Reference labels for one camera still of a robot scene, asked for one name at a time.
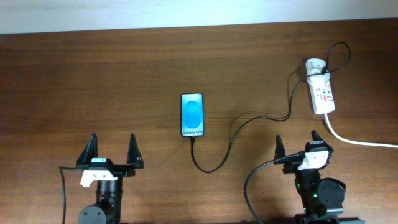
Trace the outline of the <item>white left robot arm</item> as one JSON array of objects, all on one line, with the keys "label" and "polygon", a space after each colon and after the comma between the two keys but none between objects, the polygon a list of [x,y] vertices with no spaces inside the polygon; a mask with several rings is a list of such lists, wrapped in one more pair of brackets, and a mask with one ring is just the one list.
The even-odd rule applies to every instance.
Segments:
[{"label": "white left robot arm", "polygon": [[80,212],[78,223],[119,223],[123,179],[135,176],[136,169],[143,167],[144,161],[134,134],[130,136],[127,162],[121,165],[114,164],[109,158],[98,156],[98,138],[96,134],[92,134],[76,161],[76,168],[83,172],[80,181],[82,187],[88,188],[91,183],[97,183],[96,202]]}]

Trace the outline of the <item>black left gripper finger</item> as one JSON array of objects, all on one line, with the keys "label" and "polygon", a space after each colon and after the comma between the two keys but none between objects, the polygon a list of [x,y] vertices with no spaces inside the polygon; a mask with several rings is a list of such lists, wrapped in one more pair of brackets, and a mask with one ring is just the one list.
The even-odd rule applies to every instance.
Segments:
[{"label": "black left gripper finger", "polygon": [[129,149],[127,154],[127,164],[143,165],[144,161],[137,146],[136,136],[131,133],[129,140]]},{"label": "black left gripper finger", "polygon": [[88,166],[91,163],[92,158],[98,157],[98,138],[94,133],[91,135],[85,149],[80,154],[76,161],[78,166]]}]

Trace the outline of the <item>blue Galaxy smartphone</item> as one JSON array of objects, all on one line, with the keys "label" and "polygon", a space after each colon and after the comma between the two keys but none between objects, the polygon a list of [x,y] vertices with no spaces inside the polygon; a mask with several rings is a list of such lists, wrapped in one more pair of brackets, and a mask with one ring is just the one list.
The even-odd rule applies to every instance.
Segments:
[{"label": "blue Galaxy smartphone", "polygon": [[181,96],[181,134],[183,137],[203,136],[203,95],[187,93]]}]

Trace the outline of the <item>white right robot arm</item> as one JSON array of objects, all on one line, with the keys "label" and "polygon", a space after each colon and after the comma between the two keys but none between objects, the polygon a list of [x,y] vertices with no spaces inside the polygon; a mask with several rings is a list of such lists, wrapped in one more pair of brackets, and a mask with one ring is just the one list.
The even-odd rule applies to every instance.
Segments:
[{"label": "white right robot arm", "polygon": [[316,131],[311,132],[312,140],[305,149],[292,155],[285,153],[280,135],[275,137],[275,165],[282,164],[284,174],[295,175],[295,188],[300,195],[303,214],[296,214],[294,222],[298,224],[354,224],[365,223],[359,218],[343,218],[343,202],[346,185],[334,178],[321,178],[320,171],[330,161],[334,152]]}]

